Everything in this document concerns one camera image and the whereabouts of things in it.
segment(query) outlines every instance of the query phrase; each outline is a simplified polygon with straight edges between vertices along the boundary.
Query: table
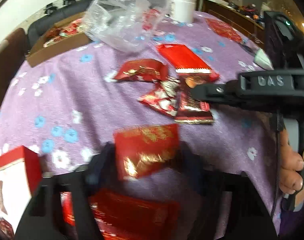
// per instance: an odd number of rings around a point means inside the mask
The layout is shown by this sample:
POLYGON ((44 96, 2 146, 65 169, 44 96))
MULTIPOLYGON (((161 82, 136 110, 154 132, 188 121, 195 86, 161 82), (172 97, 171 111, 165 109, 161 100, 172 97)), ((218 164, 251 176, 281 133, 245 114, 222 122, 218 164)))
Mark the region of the table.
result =
MULTIPOLYGON (((107 76, 128 60, 154 58, 167 63, 156 50, 160 43, 187 45, 220 73, 220 82, 235 79, 239 72, 262 70, 237 43, 209 29, 204 17, 214 18, 196 12, 191 25, 164 18, 157 28, 161 35, 140 53, 125 54, 104 43, 91 43, 34 68, 24 62, 0 109, 0 155, 25 145, 40 155, 49 170, 62 174, 99 154, 105 142, 113 141, 117 128, 173 123, 137 101, 153 83, 107 82, 107 76)), ((169 72, 176 76, 171 65, 169 72)), ((212 125, 180 124, 181 140, 217 169, 248 171, 271 210, 275 143, 268 117, 229 106, 212 106, 211 111, 216 120, 212 125)), ((180 174, 167 168, 137 181, 111 182, 110 187, 138 198, 178 201, 181 213, 173 239, 186 239, 200 197, 180 174)), ((278 206, 274 216, 277 230, 279 215, 278 206)), ((223 235, 225 224, 221 223, 217 236, 223 235)))

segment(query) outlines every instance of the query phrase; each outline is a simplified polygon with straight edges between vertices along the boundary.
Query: wooden cabinet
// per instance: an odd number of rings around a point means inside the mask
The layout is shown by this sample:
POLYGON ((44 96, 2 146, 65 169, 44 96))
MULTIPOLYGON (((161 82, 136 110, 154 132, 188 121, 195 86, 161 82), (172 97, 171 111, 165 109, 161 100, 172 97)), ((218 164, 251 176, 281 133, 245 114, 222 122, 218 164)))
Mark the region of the wooden cabinet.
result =
POLYGON ((228 23, 233 28, 250 38, 257 46, 264 49, 264 28, 256 22, 245 17, 233 9, 225 7, 221 4, 211 2, 209 0, 203 1, 203 12, 207 12, 218 19, 228 23))

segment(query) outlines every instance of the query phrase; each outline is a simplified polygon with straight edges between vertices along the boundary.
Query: black clip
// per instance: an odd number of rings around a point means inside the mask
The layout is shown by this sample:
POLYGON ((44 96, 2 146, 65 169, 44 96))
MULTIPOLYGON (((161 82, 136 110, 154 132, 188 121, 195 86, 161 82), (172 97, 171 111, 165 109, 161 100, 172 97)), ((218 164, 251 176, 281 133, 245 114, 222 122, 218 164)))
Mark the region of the black clip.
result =
POLYGON ((63 6, 70 5, 75 2, 76 2, 76 0, 63 0, 63 6))
POLYGON ((50 15, 51 13, 53 13, 54 11, 56 11, 57 9, 58 8, 56 6, 53 6, 53 3, 50 3, 47 6, 45 6, 44 13, 50 15))

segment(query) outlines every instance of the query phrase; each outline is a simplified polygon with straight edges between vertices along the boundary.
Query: brown chair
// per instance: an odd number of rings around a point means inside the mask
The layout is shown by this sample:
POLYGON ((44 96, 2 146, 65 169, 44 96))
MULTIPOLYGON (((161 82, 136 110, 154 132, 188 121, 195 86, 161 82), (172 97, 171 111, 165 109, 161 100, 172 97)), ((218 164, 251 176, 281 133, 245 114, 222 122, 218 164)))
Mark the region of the brown chair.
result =
POLYGON ((28 39, 22 28, 15 30, 0 43, 0 106, 11 79, 25 60, 28 39))

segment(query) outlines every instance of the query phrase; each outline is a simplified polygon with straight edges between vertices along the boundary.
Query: red and white box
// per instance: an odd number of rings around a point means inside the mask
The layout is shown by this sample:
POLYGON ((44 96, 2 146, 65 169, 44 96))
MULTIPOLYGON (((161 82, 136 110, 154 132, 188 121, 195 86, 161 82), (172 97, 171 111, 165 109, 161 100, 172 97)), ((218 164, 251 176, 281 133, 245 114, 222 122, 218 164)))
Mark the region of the red and white box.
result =
POLYGON ((41 178, 39 157, 28 148, 0 156, 0 227, 10 239, 41 178))

